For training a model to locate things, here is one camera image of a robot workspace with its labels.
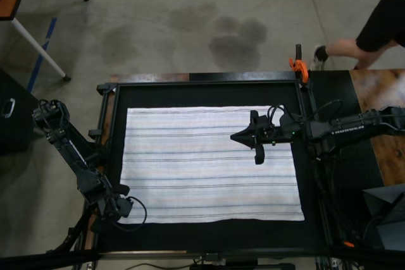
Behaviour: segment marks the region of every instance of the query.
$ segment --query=sneaker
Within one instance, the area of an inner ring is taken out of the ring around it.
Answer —
[[[325,68],[325,62],[320,60],[317,56],[316,56],[316,52],[317,50],[322,47],[321,45],[317,45],[315,46],[314,49],[314,58],[312,60],[311,66],[309,67],[309,69],[311,71],[323,71]]]

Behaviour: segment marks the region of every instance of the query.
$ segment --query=black cabinet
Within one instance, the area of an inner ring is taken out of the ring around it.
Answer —
[[[0,69],[0,155],[27,149],[38,100]]]

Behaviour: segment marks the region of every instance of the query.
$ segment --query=white towel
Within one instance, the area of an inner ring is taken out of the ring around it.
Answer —
[[[128,109],[121,183],[147,207],[146,222],[304,220],[290,145],[266,145],[265,163],[255,165],[255,151],[230,139],[248,126],[251,110],[268,108]],[[134,202],[120,222],[143,218]]]

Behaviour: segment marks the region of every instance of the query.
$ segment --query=floor stain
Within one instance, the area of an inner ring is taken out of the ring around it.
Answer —
[[[130,25],[108,30],[102,41],[101,57],[107,64],[119,65],[137,57],[138,51],[132,43],[134,28]]]
[[[224,70],[255,70],[259,66],[258,47],[236,35],[215,37],[208,46],[215,62]]]
[[[155,40],[153,42],[153,47],[157,50],[163,60],[169,64],[171,72],[176,71],[176,65],[173,58],[177,48],[176,42],[171,38]]]
[[[215,21],[215,29],[219,33],[235,33],[239,30],[239,27],[239,21],[234,17],[221,16]]]
[[[225,71],[254,71],[260,64],[260,44],[267,40],[267,28],[256,19],[239,23],[236,18],[219,17],[215,21],[218,32],[227,35],[214,37],[208,49],[215,63]]]
[[[262,44],[267,40],[267,28],[254,18],[242,22],[239,35],[253,44]]]
[[[193,32],[202,29],[217,14],[215,3],[203,3],[200,6],[187,6],[172,11],[168,23],[171,28]]]

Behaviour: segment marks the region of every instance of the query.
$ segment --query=cabinet handle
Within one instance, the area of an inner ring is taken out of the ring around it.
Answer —
[[[11,107],[8,113],[5,113],[4,110],[6,109],[7,103],[11,103]],[[15,99],[14,98],[10,98],[8,99],[4,104],[3,104],[3,108],[1,110],[1,117],[3,118],[9,118],[14,111],[14,106],[15,106]]]

